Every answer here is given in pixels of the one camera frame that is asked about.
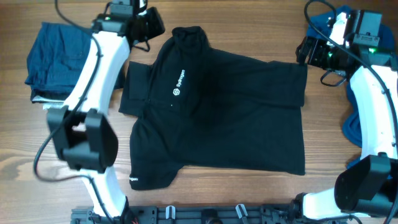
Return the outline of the black polo shirt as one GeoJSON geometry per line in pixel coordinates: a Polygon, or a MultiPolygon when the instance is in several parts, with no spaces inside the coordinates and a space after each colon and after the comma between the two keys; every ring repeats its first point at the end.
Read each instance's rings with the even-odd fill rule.
{"type": "Polygon", "coordinates": [[[307,66],[214,49],[177,27],[151,65],[128,66],[120,112],[134,190],[168,187],[184,166],[305,174],[301,109],[307,66]]]}

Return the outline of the blue polo shirt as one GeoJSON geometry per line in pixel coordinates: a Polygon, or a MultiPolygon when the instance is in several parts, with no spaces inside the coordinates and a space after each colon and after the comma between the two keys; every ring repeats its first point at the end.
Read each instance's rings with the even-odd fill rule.
{"type": "MultiPolygon", "coordinates": [[[[329,11],[324,14],[312,16],[310,20],[314,25],[325,35],[330,36],[331,28],[327,27],[326,20],[333,16],[333,12],[329,11]]],[[[396,41],[391,29],[384,24],[379,27],[378,36],[381,38],[379,46],[384,49],[395,51],[396,41]]],[[[342,132],[344,136],[353,144],[362,147],[361,125],[357,102],[355,95],[351,89],[350,84],[346,85],[346,96],[348,101],[353,106],[353,112],[345,119],[342,125],[342,132]]]]}

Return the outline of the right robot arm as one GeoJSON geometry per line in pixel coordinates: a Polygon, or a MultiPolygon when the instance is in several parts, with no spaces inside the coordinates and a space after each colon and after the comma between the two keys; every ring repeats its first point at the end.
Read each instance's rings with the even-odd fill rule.
{"type": "Polygon", "coordinates": [[[316,222],[348,215],[397,217],[397,63],[392,53],[356,45],[342,51],[314,37],[296,50],[299,63],[343,73],[356,98],[361,125],[360,160],[332,189],[299,195],[300,215],[316,222]]]}

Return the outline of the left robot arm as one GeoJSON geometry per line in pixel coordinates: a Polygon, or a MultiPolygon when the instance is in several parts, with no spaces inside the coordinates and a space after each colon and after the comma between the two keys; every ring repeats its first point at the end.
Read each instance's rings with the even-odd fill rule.
{"type": "Polygon", "coordinates": [[[113,164],[118,139],[108,108],[118,74],[131,49],[165,31],[155,7],[111,4],[109,14],[93,21],[90,51],[81,75],[61,108],[50,108],[47,123],[57,157],[73,178],[81,178],[93,207],[72,212],[72,223],[133,223],[135,217],[120,189],[113,164]]]}

